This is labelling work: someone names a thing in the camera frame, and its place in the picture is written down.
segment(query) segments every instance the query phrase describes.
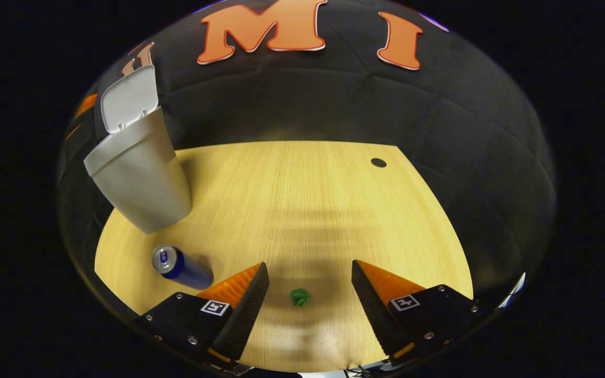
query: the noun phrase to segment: energy drink can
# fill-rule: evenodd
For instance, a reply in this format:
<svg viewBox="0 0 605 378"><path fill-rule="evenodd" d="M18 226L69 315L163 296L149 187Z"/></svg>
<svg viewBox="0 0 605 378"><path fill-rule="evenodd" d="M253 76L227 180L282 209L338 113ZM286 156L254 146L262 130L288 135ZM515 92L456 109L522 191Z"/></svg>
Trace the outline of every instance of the energy drink can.
<svg viewBox="0 0 605 378"><path fill-rule="evenodd" d="M163 277L193 289L212 285L214 274L209 268L184 254L180 249L163 244L153 250L153 268Z"/></svg>

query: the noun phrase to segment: letter m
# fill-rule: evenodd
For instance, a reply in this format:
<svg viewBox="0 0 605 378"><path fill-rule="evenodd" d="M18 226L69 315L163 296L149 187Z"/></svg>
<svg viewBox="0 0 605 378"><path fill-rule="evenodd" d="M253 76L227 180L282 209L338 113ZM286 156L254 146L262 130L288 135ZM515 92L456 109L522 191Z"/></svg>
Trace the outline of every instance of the letter m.
<svg viewBox="0 0 605 378"><path fill-rule="evenodd" d="M275 25L275 36L267 41L271 50L321 50L326 41L317 35L317 10L326 1L278 0L262 14L244 5L217 10L202 19L207 36L197 62L206 65L231 57L235 47L226 44L228 33L243 50L252 53Z"/></svg>

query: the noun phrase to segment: black hole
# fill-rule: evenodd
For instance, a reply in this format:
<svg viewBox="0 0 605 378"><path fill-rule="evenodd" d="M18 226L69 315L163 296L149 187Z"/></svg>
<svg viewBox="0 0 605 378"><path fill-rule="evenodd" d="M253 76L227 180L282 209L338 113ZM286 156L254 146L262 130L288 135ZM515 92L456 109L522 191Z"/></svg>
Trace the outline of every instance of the black hole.
<svg viewBox="0 0 605 378"><path fill-rule="evenodd" d="M376 167L380 167L380 168L384 168L387 165L386 161L384 161L382 159L377 159L376 157L374 159L370 160L370 163L372 163L372 165L374 165Z"/></svg>

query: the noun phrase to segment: green object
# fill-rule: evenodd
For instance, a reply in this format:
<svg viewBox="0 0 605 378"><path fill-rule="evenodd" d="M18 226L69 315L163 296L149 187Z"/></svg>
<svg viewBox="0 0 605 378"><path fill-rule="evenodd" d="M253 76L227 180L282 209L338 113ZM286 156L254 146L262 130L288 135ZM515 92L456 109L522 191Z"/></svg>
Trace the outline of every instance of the green object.
<svg viewBox="0 0 605 378"><path fill-rule="evenodd" d="M295 289L291 291L291 301L295 306L302 306L310 299L310 294L305 289Z"/></svg>

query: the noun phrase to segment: can lid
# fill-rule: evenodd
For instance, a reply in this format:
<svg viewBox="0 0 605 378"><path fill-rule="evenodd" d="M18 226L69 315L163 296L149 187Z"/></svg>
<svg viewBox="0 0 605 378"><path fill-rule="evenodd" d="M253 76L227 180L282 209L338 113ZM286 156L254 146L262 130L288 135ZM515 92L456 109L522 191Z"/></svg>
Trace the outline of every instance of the can lid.
<svg viewBox="0 0 605 378"><path fill-rule="evenodd" d="M153 250L151 262L158 273L169 273L176 265L177 251L172 246L162 244Z"/></svg>

